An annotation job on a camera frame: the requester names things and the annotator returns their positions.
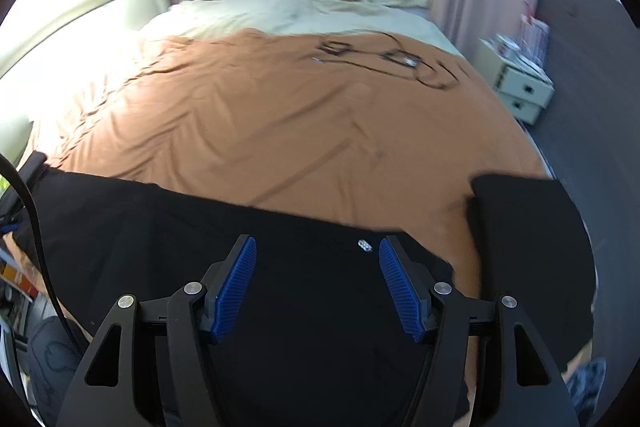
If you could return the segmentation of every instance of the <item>metal screw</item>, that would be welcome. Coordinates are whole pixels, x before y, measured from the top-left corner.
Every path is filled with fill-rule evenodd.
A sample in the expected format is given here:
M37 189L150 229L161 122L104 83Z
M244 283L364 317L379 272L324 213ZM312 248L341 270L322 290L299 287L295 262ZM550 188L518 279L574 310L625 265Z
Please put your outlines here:
M507 308L515 308L518 305L518 301L511 296L505 295L502 298L502 304L507 306Z
M202 284L199 282L190 282L184 287L184 292L188 295L196 295L196 293L200 293L200 290L202 290Z
M433 289L440 295L449 295L451 293L451 285L446 282L436 282Z
M123 295L118 299L118 306L120 308L129 308L134 302L135 299L131 295Z

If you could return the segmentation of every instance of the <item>gray wall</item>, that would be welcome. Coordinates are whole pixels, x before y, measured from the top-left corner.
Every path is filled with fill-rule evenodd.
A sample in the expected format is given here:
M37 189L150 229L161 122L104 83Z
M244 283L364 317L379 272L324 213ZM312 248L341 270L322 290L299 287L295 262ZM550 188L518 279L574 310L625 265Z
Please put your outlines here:
M598 268L598 414L640 355L640 30L615 0L539 0L556 95L531 134L589 229Z

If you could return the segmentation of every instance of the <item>white drawer unit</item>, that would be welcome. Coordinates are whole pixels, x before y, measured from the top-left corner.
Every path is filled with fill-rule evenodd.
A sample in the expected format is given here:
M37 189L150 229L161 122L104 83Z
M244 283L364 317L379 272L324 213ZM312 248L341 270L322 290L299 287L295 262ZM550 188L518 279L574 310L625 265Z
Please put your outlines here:
M535 123L538 119L538 115L540 115L540 111L542 111L542 108L539 105L525 102L515 96L510 96L503 92L498 92L497 95L507 109L509 109L511 114L523 122Z
M546 107L554 95L553 85L511 68L504 70L496 87L500 92L534 103L540 107Z
M554 84L542 70L507 60L486 41L480 41L472 65L511 114L525 123L536 123L553 97Z

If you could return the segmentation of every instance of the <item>cable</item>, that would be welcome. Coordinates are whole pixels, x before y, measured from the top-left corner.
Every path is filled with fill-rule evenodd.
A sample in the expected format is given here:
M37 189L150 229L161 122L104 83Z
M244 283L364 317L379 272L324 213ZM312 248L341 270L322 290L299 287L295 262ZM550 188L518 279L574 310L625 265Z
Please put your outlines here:
M355 35L357 33L374 33L374 34L378 34L378 35L384 35L389 37L390 39L392 39L395 44L398 46L395 49L391 49L382 53L379 52L370 52L370 51L366 51L366 50L358 50L356 49L350 42L341 42L341 41L333 41L333 40L327 40L326 38L328 37L328 35ZM460 83L459 78L453 74L451 72L451 70L449 70L449 68L447 68L442 61L440 60L436 60L436 64L441 67L443 70L447 71L447 73L449 73L449 75L451 76L451 78L453 78L454 83L453 84L446 84L443 82L439 82L437 84L430 84L428 83L428 80L430 80L431 78L433 78L434 76L437 76L437 71L436 69L431 66L430 64L428 64L427 62L425 62L422 57L420 57L420 55L414 55L412 53L409 53L408 51L405 50L404 46L402 45L402 42L396 38L395 36L393 36L390 33L386 33L386 32L382 32L382 31L376 31L376 30L348 30L345 32L337 32L337 33L332 33L332 34L325 34L325 35L321 35L320 36L320 41L318 43L318 45L316 46L316 49L319 51L322 51L328 55L333 55L335 57L341 57L343 55L346 54L360 54L360 55L375 55L379 58L382 58L383 60L386 60L388 62L392 62L398 66L402 66L405 68L410 68L411 70L413 70L414 72L414 76L413 77L408 77L408 76L402 76L401 74L396 74L396 73L391 73L389 71L384 71L384 70L379 70L376 68L372 68L370 66L365 66L364 64L358 64L357 62L351 62L350 60L335 60L335 59L325 59L325 58L320 58L320 57L313 57L313 60L315 60L316 62L320 62L320 63L328 63L328 64L348 64L350 66L357 66L359 68L364 68L365 70L369 70L369 71L373 71L374 73L382 73L382 74L388 74L389 76L393 76L395 78L401 78L403 80L414 80L415 82L419 82L420 84L422 84L425 87L429 87L431 89L439 89L439 90L447 90L447 89L451 89L452 87L457 86ZM420 74L418 73L418 67L420 66L420 64L426 66L427 68L429 68L432 71L432 75L430 78L422 78L420 76Z
M29 217L31 225L31 231L33 232L33 243L35 246L36 255L38 257L38 263L40 264L40 273L42 274L42 279L44 280L44 286L47 289L47 293L49 294L49 299L51 301L51 304L53 305L53 309L60 319L60 323L62 324L65 333L69 337L69 340L71 341L72 346L74 346L74 349L82 357L83 352L80 344L78 343L74 332L71 330L71 327L69 327L69 324L66 321L65 315L62 312L62 307L60 306L60 302L58 302L56 292L53 289L53 284L51 283L49 269L47 269L47 262L44 259L44 248L42 246L42 236L40 235L38 211L36 210L36 204L33 201L33 196L31 196L29 187L27 187L26 183L22 181L22 178L20 178L20 174L18 174L18 171L15 169L14 165L12 165L12 163L2 154L0 154L0 175L4 176L4 178L14 188L15 192L22 200L22 204L24 205L25 210L27 211L27 216Z

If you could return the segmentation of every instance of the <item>drawer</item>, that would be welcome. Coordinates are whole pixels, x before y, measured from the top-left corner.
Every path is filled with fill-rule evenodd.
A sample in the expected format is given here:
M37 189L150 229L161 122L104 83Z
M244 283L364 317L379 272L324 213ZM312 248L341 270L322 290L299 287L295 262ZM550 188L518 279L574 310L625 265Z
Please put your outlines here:
M471 65L492 89L495 89L506 67L500 55L485 41L480 41L478 44L478 50Z
M514 96L504 94L503 92L498 92L497 95L515 118L522 120L525 123L536 123L538 115L540 115L540 111L542 111L542 108L539 105L526 102L526 100L515 98Z
M521 71L507 68L497 86L500 92L546 107L554 93L554 86Z

